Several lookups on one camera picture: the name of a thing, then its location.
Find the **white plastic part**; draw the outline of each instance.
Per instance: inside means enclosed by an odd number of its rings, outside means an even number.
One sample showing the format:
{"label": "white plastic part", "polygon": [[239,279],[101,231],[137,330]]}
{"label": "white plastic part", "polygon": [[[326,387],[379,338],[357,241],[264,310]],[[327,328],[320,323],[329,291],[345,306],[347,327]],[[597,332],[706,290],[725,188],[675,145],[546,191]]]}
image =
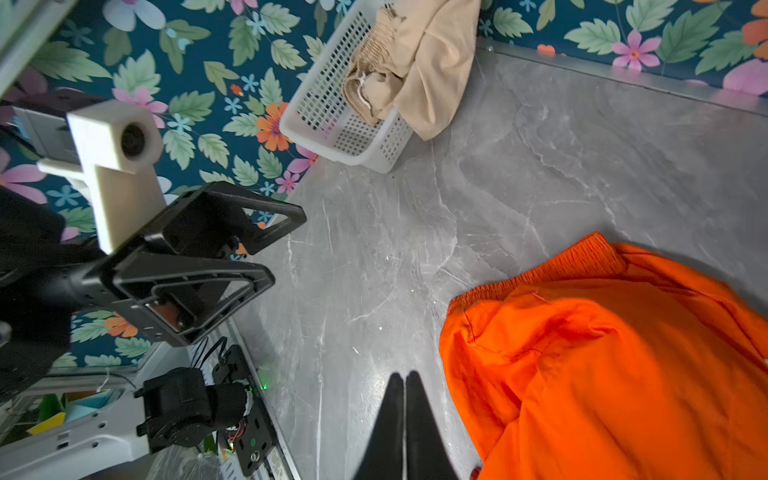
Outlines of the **white plastic part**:
{"label": "white plastic part", "polygon": [[[90,191],[99,247],[109,254],[166,206],[154,171],[163,140],[147,109],[117,100],[72,111],[67,122]],[[133,157],[121,147],[131,124],[145,142]]]}
{"label": "white plastic part", "polygon": [[90,415],[0,449],[0,479],[83,478],[149,453],[144,400],[131,392]]}
{"label": "white plastic part", "polygon": [[370,127],[341,93],[349,57],[376,23],[376,11],[392,0],[357,0],[333,32],[280,120],[292,142],[329,160],[364,165],[382,174],[395,165],[413,129],[393,108]]}

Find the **yellow object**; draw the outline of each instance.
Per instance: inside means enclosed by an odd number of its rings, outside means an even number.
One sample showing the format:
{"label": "yellow object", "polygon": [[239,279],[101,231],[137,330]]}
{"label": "yellow object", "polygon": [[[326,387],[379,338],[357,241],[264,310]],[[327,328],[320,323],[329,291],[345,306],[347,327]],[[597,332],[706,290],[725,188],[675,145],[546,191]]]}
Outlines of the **yellow object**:
{"label": "yellow object", "polygon": [[60,427],[64,425],[64,412],[59,412],[56,415],[53,415],[50,419],[45,420],[44,422],[40,422],[34,427],[27,430],[27,433],[29,435],[37,435],[38,433],[47,432],[50,429],[55,429],[56,427]]}

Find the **drawstring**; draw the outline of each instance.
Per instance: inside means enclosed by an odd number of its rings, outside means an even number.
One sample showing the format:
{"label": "drawstring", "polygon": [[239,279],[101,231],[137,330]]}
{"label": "drawstring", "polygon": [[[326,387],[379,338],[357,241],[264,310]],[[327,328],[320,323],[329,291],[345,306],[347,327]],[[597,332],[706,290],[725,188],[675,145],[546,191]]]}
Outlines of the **drawstring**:
{"label": "drawstring", "polygon": [[373,114],[373,107],[370,103],[362,96],[362,83],[366,80],[367,74],[363,74],[362,72],[358,77],[355,77],[355,80],[357,81],[357,96],[360,98],[360,101],[365,104],[365,106],[368,107],[368,112],[371,114],[371,117],[375,117]]}

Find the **marble surface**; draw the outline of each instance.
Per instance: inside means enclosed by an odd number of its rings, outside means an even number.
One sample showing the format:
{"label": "marble surface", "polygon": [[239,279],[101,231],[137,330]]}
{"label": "marble surface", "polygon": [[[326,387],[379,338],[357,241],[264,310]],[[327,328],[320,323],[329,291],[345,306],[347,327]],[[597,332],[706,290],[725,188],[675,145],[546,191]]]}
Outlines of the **marble surface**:
{"label": "marble surface", "polygon": [[438,355],[448,302],[599,230],[768,304],[768,118],[479,52],[459,112],[395,169],[320,161],[309,221],[238,314],[304,479],[351,478],[391,372],[420,371],[460,478],[478,456]]}

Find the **white plastic basket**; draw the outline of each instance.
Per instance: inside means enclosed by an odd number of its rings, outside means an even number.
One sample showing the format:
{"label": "white plastic basket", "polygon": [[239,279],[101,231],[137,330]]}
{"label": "white plastic basket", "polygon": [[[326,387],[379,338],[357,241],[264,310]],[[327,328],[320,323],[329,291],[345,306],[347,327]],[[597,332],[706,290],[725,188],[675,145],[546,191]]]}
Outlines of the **white plastic basket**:
{"label": "white plastic basket", "polygon": [[280,130],[292,142],[329,160],[382,174],[395,165],[413,129],[395,108],[370,127],[341,93],[349,57],[376,23],[376,11],[393,5],[392,0],[356,0],[283,114]]}

